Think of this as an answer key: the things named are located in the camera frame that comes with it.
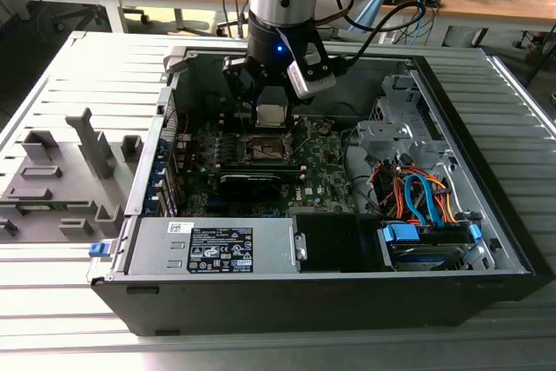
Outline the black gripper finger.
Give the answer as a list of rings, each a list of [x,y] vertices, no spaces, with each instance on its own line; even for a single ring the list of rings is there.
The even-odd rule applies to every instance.
[[[232,96],[250,106],[249,122],[255,125],[256,106],[261,94],[261,64],[251,56],[225,56],[222,74]]]
[[[294,118],[293,118],[293,109],[294,109],[294,107],[304,104],[305,101],[301,100],[296,95],[295,89],[290,83],[286,83],[283,86],[283,90],[284,90],[284,93],[286,94],[286,98],[287,98],[286,113],[285,113],[285,126],[287,128],[289,128],[294,123]]]

